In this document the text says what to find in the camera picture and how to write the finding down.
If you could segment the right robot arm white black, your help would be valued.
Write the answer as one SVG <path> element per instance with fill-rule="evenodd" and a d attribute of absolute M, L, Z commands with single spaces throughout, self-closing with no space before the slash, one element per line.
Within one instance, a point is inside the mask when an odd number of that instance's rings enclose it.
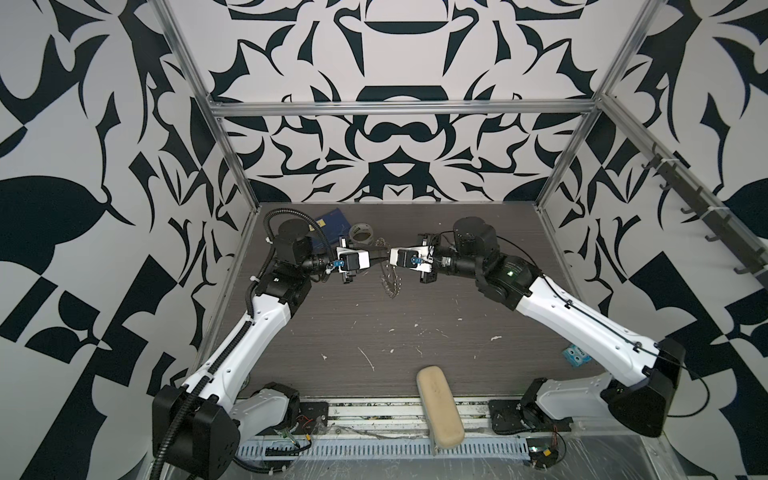
<path fill-rule="evenodd" d="M 637 434 L 662 434 L 679 386 L 682 345 L 654 341 L 581 302 L 533 261 L 503 252 L 495 229 L 478 217 L 457 220 L 453 236 L 444 246 L 440 235 L 424 234 L 420 245 L 390 259 L 419 272 L 423 283 L 439 275 L 473 280 L 485 298 L 548 327 L 604 369 L 575 380 L 534 380 L 517 404 L 522 428 L 550 429 L 572 417 L 611 417 Z"/>

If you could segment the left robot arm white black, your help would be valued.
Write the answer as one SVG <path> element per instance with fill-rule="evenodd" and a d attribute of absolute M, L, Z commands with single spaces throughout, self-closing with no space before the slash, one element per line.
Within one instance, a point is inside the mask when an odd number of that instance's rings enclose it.
<path fill-rule="evenodd" d="M 167 465 L 200 479 L 218 479 L 236 461 L 243 442 L 269 428 L 292 428 L 299 413 L 298 392 L 269 383 L 240 400 L 246 379 L 314 283 L 333 273 L 349 282 L 389 258 L 384 246 L 346 238 L 332 245 L 310 216 L 288 208 L 278 212 L 288 219 L 277 229 L 264 226 L 270 249 L 246 291 L 243 316 L 180 386 L 166 385 L 153 399 L 151 479 L 160 478 Z"/>

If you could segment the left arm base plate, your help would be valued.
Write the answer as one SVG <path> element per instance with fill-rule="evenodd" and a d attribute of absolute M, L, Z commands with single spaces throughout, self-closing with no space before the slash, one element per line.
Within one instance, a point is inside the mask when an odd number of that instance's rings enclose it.
<path fill-rule="evenodd" d="M 262 435 L 278 434 L 288 430 L 292 434 L 311 434 L 327 424 L 330 404 L 326 401 L 305 401 L 290 406 L 286 417 L 277 426 L 268 427 Z"/>

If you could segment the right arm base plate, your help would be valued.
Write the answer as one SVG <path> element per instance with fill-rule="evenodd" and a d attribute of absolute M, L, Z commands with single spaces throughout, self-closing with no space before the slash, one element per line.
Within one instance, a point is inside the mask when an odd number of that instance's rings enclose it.
<path fill-rule="evenodd" d="M 554 419 L 548 416 L 534 401 L 492 399 L 488 409 L 491 428 L 497 435 L 570 432 L 573 424 L 571 417 Z"/>

